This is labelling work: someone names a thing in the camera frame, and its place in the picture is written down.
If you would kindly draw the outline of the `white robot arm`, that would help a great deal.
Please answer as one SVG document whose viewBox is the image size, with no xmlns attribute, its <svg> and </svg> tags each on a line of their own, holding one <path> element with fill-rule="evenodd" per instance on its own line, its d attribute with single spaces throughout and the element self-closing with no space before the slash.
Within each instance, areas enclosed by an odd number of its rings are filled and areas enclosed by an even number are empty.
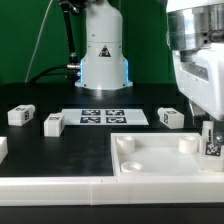
<svg viewBox="0 0 224 224">
<path fill-rule="evenodd" d="M 224 145 L 224 0 L 167 0 L 167 44 L 192 115 L 209 115 Z"/>
</svg>

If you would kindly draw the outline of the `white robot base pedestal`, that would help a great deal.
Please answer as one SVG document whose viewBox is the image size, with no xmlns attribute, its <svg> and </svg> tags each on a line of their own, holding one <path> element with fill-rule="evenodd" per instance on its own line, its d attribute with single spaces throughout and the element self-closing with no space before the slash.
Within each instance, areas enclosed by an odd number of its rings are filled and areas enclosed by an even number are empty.
<svg viewBox="0 0 224 224">
<path fill-rule="evenodd" d="M 88 0 L 86 54 L 77 87 L 113 91 L 132 86 L 128 61 L 122 53 L 123 18 L 108 0 Z"/>
</svg>

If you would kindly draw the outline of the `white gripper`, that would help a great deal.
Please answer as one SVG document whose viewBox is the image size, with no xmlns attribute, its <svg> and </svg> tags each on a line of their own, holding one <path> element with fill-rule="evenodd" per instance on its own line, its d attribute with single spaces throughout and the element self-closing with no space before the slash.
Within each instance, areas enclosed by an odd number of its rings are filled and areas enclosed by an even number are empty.
<svg viewBox="0 0 224 224">
<path fill-rule="evenodd" d="M 213 144 L 224 145 L 224 46 L 199 50 L 193 62 L 182 62 L 173 52 L 173 64 L 179 91 L 189 100 L 193 125 L 203 126 L 213 117 Z"/>
</svg>

